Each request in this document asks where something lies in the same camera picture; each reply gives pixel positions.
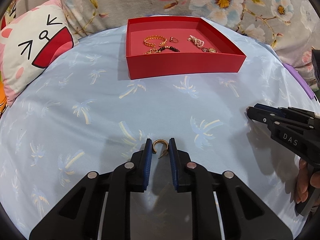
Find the right hand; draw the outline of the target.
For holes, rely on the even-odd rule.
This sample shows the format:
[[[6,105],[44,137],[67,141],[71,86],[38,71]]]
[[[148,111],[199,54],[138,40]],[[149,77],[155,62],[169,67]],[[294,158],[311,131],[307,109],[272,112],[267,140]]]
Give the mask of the right hand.
[[[319,172],[310,175],[308,171],[308,163],[300,158],[299,160],[299,172],[297,176],[297,182],[295,187],[295,202],[304,203],[308,196],[308,186],[311,185],[316,189],[320,188],[320,175]]]

